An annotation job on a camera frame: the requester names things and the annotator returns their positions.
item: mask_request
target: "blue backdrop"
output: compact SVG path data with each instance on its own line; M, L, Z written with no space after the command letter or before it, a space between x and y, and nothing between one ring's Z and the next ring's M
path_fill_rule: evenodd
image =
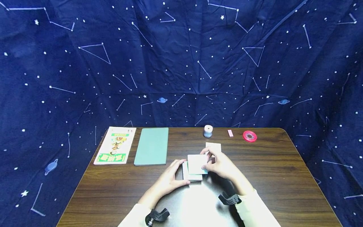
M55 226L109 126L206 124L285 129L362 226L361 4L0 0L1 226Z

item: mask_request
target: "white sleeve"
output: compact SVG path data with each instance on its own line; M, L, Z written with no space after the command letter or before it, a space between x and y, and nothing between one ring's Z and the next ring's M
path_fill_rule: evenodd
M242 200L236 209L245 227L281 227L255 190L249 195L238 195Z
M146 227L145 217L150 214L150 212L150 208L137 203L118 227Z

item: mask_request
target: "stack of cards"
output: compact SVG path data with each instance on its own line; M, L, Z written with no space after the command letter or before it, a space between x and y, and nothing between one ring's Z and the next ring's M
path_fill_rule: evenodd
M220 143L205 143L205 147L211 147L214 151L221 151ZM203 174L208 174L202 166L207 164L207 154L190 154L188 161L183 163L183 179L190 182L202 181Z

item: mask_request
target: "comic book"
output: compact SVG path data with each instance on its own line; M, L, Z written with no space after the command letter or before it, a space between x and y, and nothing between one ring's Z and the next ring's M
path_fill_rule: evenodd
M93 164L126 164L135 132L136 128L109 127Z

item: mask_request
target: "green folder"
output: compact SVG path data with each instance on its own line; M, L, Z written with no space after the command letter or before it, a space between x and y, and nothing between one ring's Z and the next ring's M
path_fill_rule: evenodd
M134 165L165 165L168 153L169 128L142 129Z

